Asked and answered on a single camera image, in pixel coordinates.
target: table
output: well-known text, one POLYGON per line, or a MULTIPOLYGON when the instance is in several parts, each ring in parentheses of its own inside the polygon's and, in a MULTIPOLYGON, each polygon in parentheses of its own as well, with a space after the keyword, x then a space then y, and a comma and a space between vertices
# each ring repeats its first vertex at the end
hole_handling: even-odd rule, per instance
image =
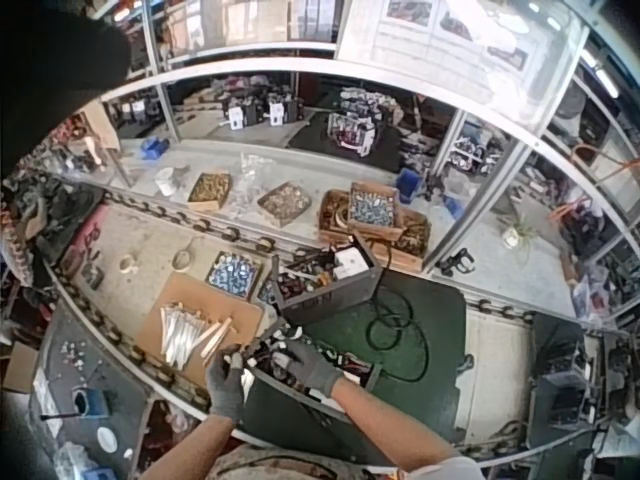
POLYGON ((71 389, 81 384, 80 376, 90 374, 98 360, 102 360, 99 370, 88 380, 89 388, 101 389, 106 392, 107 401, 111 408, 111 415, 104 419, 65 419, 56 438, 53 438, 47 424, 40 421, 42 413, 37 395, 31 395, 29 402, 30 420, 33 429, 40 439, 49 456, 64 445, 72 442, 84 446, 89 457, 100 466, 110 467, 118 478, 127 478, 131 470, 130 459, 124 458, 128 449, 135 452, 140 438, 140 432, 145 412, 148 408, 147 399, 151 391, 142 383, 135 380, 122 366, 103 350, 98 341, 81 325, 63 301, 53 314, 51 324, 40 347, 38 368, 42 369, 49 380, 48 389, 60 413, 72 412, 71 389), (84 351, 85 365, 83 372, 78 372, 72 365, 64 364, 64 355, 60 353, 65 341, 77 345, 85 342, 81 348, 84 351), (110 428, 118 441, 118 449, 108 454, 98 444, 97 429, 110 428))
MULTIPOLYGON (((397 349, 384 353, 373 350, 365 340, 365 330, 373 318, 369 304, 342 311, 305 331, 338 350, 381 363, 383 373, 372 393, 452 440, 459 397, 456 368, 463 360, 465 348, 464 298, 454 288, 392 271, 386 272, 382 284, 401 291, 413 304, 416 321, 427 338, 429 367, 419 382, 404 383, 385 376, 384 371, 407 377, 416 375, 424 352, 410 330, 403 334, 397 349)), ((384 297, 384 301, 401 311, 399 300, 384 297)), ((380 343, 393 337, 391 332, 374 335, 380 343)), ((244 422, 242 429, 247 433, 283 448, 359 464, 390 465, 354 425, 329 419, 259 381, 247 399, 244 422)))

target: metal shelf frame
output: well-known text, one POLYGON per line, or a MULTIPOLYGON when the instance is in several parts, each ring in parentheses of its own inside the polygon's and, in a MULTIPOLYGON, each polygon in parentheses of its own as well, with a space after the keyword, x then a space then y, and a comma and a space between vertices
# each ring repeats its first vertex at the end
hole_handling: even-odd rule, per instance
MULTIPOLYGON (((595 179, 592 178, 588 172, 585 174, 585 171, 579 168, 579 166, 572 164, 566 158, 565 154, 559 153, 554 148, 554 139, 551 139, 551 144, 542 139, 542 136, 545 134, 546 127, 548 126, 548 123, 551 122, 564 92, 568 89, 571 81, 575 81, 583 90, 585 90, 587 95, 594 100, 596 105, 603 110, 603 113, 611 122, 612 128, 622 136, 625 144, 630 148, 630 151, 635 152, 633 145, 631 145, 629 140, 626 138, 624 131, 616 119, 613 118, 611 113, 604 108, 602 102, 595 98, 593 92, 588 89, 584 82, 574 75, 573 72, 575 71, 575 68, 578 68, 578 55, 576 55, 575 65, 574 68, 571 69, 571 73, 566 75, 564 78, 556 79, 557 100, 555 104, 552 105, 552 108, 545 113, 544 121, 546 122, 546 125, 538 132, 531 132, 514 123, 502 114, 492 110, 491 107, 470 100, 463 94, 456 91, 432 84, 427 79, 417 79, 396 71, 336 59, 306 57, 251 57, 221 61, 215 61, 212 59, 209 63, 161 72, 158 61, 158 49, 155 37, 152 35, 153 18, 151 15, 150 1, 144 0, 143 6, 142 26, 145 33, 145 42, 149 55, 149 69, 151 70, 152 75, 107 92, 102 95, 101 100, 106 102, 138 90, 155 87, 158 90, 162 110, 165 115, 169 131, 177 141, 180 141, 179 132, 173 119, 172 109, 166 94, 165 85, 196 77, 241 74, 255 71, 306 72, 358 78, 419 93, 457 108, 457 112, 445 136, 443 147, 438 153, 436 161, 432 166, 432 171, 434 172, 440 172, 442 170, 442 167, 446 162, 446 158, 449 155, 449 151, 452 148, 453 142, 464 125, 467 114, 475 115, 483 121, 489 122, 509 134, 513 140, 508 146, 503 160, 484 182, 474 199, 467 206, 463 216, 455 222, 440 244, 437 245, 425 258, 423 266, 427 273, 433 271, 438 260, 452 254, 456 248, 468 238, 474 226, 482 220, 482 216, 489 211, 500 195, 502 195, 510 186, 511 181, 525 164, 530 153, 534 151, 547 161, 551 162, 558 169, 562 170, 566 176, 579 185, 587 195, 597 202, 620 232, 619 235, 616 236, 616 242, 622 241, 623 239, 626 240, 635 254, 640 257, 640 245, 631 231, 634 222, 628 222, 627 219, 619 213, 619 207, 616 204, 617 202, 614 199, 611 199, 606 192, 595 185, 595 179)), ((582 45, 586 43, 588 34, 589 28, 585 27, 582 37, 582 45)), ((269 48, 308 48, 322 51, 335 51, 336 49, 335 45, 330 44, 295 41, 282 42, 277 45, 243 45, 239 47, 209 49, 193 55, 184 55, 173 59, 170 63, 175 65, 187 59, 215 56, 228 53, 230 51, 249 51, 253 49, 264 50, 269 48)))

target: gloved hand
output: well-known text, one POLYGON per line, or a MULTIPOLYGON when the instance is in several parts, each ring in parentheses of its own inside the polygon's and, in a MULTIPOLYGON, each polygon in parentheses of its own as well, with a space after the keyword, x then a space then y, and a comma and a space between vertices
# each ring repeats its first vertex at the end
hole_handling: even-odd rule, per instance
POLYGON ((209 413, 230 418, 237 424, 242 418, 244 409, 244 394, 240 377, 243 372, 240 345, 230 345, 220 350, 207 368, 207 390, 211 397, 209 413), (231 357, 229 365, 224 357, 231 357))
POLYGON ((296 340, 286 340, 285 343, 294 357, 276 352, 273 354, 276 364, 304 386, 319 390, 325 397, 331 398, 333 386, 343 376, 342 372, 327 362, 313 346, 296 340))

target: person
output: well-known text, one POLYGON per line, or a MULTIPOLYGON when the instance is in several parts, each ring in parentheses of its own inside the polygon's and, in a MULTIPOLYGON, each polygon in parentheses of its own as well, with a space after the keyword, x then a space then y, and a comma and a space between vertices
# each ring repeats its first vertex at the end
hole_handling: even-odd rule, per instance
MULTIPOLYGON (((366 392, 313 347, 287 341, 274 361, 308 388, 335 400, 353 423, 411 480, 480 480, 478 465, 414 418, 366 392)), ((143 480, 176 479, 366 479, 362 467, 318 455, 243 446, 221 456, 242 417, 243 360, 239 346, 219 352, 206 372, 210 415, 181 443, 153 464, 143 480), (230 365, 225 373, 225 356, 230 365)))

